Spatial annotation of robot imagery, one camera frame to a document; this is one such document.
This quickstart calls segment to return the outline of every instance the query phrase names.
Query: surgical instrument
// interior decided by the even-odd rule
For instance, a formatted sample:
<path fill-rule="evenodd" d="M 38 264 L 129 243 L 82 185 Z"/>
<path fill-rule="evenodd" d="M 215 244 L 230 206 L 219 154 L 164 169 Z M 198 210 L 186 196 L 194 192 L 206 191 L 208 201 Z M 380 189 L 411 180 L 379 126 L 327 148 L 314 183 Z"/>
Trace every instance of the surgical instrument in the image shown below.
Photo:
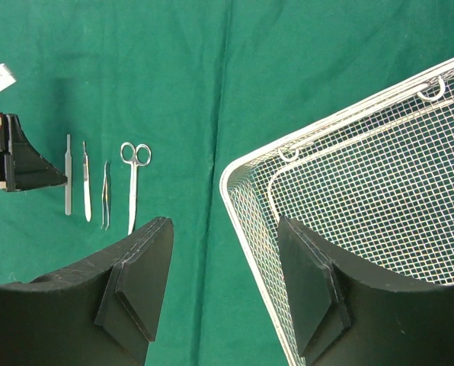
<path fill-rule="evenodd" d="M 130 147 L 133 150 L 133 155 L 130 159 L 123 156 L 124 147 Z M 148 151 L 149 156 L 145 162 L 139 160 L 139 151 L 144 148 Z M 151 162 L 151 149 L 144 143 L 135 147 L 132 143 L 123 143 L 120 147 L 120 158 L 123 162 L 130 165 L 130 191 L 129 191 L 129 231 L 133 231 L 134 222 L 136 221 L 136 199 L 137 199 L 137 167 L 146 166 Z"/>
<path fill-rule="evenodd" d="M 83 141 L 83 193 L 85 195 L 85 217 L 91 220 L 91 199 L 90 199 L 90 170 L 88 168 L 88 154 L 85 141 Z"/>
<path fill-rule="evenodd" d="M 101 229 L 104 228 L 105 221 L 107 221 L 105 230 L 107 230 L 110 225 L 110 203 L 109 203 L 107 164 L 108 164 L 108 161 L 106 161 L 105 165 L 104 165 L 104 185 L 102 187 L 102 226 L 101 226 Z"/>
<path fill-rule="evenodd" d="M 66 154 L 65 154 L 65 214 L 72 214 L 72 143 L 71 135 L 66 136 Z"/>

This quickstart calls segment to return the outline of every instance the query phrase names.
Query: scissors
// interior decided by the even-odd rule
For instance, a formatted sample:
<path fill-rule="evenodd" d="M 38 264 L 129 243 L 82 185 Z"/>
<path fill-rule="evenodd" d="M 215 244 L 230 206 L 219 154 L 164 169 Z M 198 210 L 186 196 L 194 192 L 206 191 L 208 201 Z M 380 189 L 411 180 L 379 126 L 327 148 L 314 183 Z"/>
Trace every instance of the scissors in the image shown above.
<path fill-rule="evenodd" d="M 123 156 L 124 148 L 128 146 L 133 150 L 133 156 L 130 159 L 126 159 Z M 149 153 L 149 156 L 145 162 L 139 160 L 139 151 L 144 148 Z M 130 192 L 129 192 L 129 232 L 128 235 L 134 229 L 134 223 L 136 221 L 136 200 L 137 200 L 137 167 L 146 166 L 151 162 L 151 149 L 144 143 L 141 143 L 135 147 L 132 143 L 123 143 L 120 147 L 120 158 L 123 162 L 130 165 Z"/>

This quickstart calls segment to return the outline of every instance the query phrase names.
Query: tweezers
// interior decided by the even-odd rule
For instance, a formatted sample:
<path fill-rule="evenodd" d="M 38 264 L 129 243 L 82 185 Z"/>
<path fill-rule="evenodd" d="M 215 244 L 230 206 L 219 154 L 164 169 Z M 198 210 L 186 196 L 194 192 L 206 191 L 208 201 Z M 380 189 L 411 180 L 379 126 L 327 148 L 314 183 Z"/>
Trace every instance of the tweezers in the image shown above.
<path fill-rule="evenodd" d="M 108 161 L 106 161 L 104 165 L 104 185 L 102 187 L 102 226 L 101 226 L 101 229 L 103 229 L 105 226 L 105 222 L 107 222 L 107 225 L 105 226 L 106 230 L 110 225 L 110 203 L 108 191 L 107 163 Z"/>

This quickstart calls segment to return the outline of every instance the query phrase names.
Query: wire mesh basket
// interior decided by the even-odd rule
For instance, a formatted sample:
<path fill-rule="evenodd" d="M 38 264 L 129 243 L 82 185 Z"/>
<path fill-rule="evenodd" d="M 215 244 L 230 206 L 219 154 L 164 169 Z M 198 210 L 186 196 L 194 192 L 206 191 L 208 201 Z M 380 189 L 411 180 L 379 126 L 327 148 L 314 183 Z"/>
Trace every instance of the wire mesh basket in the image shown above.
<path fill-rule="evenodd" d="M 454 59 L 231 163 L 220 190 L 290 365 L 280 216 L 384 268 L 454 284 Z"/>

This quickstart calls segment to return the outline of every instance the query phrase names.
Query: stainless steel instrument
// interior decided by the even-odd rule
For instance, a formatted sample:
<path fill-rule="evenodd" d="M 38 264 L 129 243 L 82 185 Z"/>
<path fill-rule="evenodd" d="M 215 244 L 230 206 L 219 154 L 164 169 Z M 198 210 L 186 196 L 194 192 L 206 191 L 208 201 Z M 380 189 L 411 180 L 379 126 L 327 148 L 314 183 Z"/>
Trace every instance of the stainless steel instrument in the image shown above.
<path fill-rule="evenodd" d="M 220 191 L 290 365 L 287 216 L 377 265 L 454 284 L 454 59 L 241 157 Z"/>
<path fill-rule="evenodd" d="M 123 156 L 124 148 L 128 146 L 132 149 L 133 154 L 130 159 Z M 145 162 L 139 161 L 139 151 L 146 149 L 148 158 Z M 151 149 L 144 143 L 135 147 L 132 143 L 123 143 L 120 147 L 120 158 L 123 162 L 130 165 L 130 190 L 129 190 L 129 229 L 128 234 L 134 230 L 134 223 L 136 222 L 136 202 L 137 202 L 137 168 L 139 166 L 146 166 L 151 162 Z"/>
<path fill-rule="evenodd" d="M 108 174 L 107 174 L 108 162 L 104 164 L 104 183 L 102 185 L 102 226 L 105 230 L 110 226 L 110 202 L 109 202 L 109 188 L 108 188 Z"/>
<path fill-rule="evenodd" d="M 85 217 L 91 221 L 90 169 L 85 141 L 83 141 L 83 194 L 85 197 Z"/>
<path fill-rule="evenodd" d="M 65 186 L 65 214 L 72 214 L 72 143 L 71 135 L 66 136 L 65 175 L 68 181 Z"/>

